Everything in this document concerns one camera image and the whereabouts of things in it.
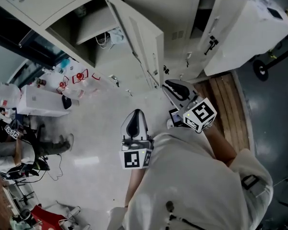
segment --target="cabinet shelf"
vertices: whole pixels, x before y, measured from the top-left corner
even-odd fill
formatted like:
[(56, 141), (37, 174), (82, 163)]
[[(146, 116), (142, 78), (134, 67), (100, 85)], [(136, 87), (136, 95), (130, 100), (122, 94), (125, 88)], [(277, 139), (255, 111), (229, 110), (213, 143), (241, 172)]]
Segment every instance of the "cabinet shelf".
[(78, 24), (76, 45), (117, 27), (108, 6), (87, 14)]

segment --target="door handle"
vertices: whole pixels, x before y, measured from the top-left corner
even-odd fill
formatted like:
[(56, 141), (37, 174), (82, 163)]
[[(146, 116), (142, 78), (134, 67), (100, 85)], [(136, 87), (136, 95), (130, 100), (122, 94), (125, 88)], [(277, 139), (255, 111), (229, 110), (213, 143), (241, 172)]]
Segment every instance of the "door handle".
[(120, 81), (118, 80), (118, 78), (116, 76), (110, 75), (109, 78), (114, 80), (117, 87), (120, 87)]
[(204, 53), (205, 55), (207, 55), (209, 50), (212, 50), (218, 43), (219, 41), (216, 40), (216, 38), (214, 36), (210, 37), (210, 47), (207, 49), (207, 51)]
[(219, 19), (220, 19), (220, 16), (217, 16), (217, 17), (215, 17), (215, 19), (213, 20), (212, 25), (211, 25), (211, 28), (210, 28), (210, 31), (208, 32), (208, 36), (210, 36), (211, 33), (215, 30), (216, 24), (218, 23)]

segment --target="gray floor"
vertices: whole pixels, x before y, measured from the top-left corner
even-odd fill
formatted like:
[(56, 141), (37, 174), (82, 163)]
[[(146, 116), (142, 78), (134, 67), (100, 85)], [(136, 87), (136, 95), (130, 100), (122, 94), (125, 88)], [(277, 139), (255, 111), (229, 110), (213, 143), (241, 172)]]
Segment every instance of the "gray floor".
[[(288, 40), (276, 50), (280, 55), (288, 49)], [(268, 55), (260, 56), (263, 62)], [(256, 156), (270, 172), (274, 184), (288, 177), (288, 58), (269, 70), (269, 79), (262, 82), (255, 76), (252, 63), (237, 70), (250, 111)], [(265, 229), (277, 229), (288, 217), (288, 183), (275, 187), (274, 198), (264, 217)]]

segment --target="red object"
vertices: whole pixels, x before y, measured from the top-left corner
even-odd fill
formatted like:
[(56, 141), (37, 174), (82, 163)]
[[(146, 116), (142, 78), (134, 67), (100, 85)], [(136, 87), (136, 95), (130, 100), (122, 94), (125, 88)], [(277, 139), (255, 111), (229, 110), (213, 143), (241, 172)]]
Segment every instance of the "red object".
[(92, 78), (93, 78), (93, 79), (96, 79), (96, 80), (100, 80), (100, 77), (99, 77), (99, 78), (96, 78), (96, 77), (94, 77), (94, 74), (95, 74), (95, 73), (93, 73)]
[(73, 75), (72, 83), (75, 84), (86, 78), (88, 78), (88, 69), (85, 69), (83, 72), (79, 72), (76, 75)]
[(64, 76), (63, 77), (63, 81), (59, 83), (59, 86), (57, 88), (57, 92), (59, 94), (62, 94), (62, 92), (65, 90), (67, 84), (68, 84), (69, 78)]
[(53, 228), (54, 230), (62, 230), (59, 221), (67, 219), (62, 215), (57, 215), (46, 211), (37, 205), (31, 210), (31, 214), (37, 222), (42, 221), (42, 225), (40, 225), (42, 230), (48, 230), (49, 228)]

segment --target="white box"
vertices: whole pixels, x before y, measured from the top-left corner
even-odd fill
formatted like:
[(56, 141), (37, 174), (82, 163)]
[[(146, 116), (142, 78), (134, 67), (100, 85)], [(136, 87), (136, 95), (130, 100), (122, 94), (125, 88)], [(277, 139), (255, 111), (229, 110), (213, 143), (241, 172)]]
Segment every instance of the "white box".
[(183, 114), (183, 122), (193, 128), (197, 133), (216, 118), (216, 110), (208, 100), (203, 99), (195, 107)]
[(60, 117), (70, 113), (65, 110), (62, 95), (26, 85), (17, 105), (17, 113), (24, 115)]
[(152, 155), (151, 149), (130, 149), (120, 151), (120, 161), (123, 169), (143, 169), (148, 168)]

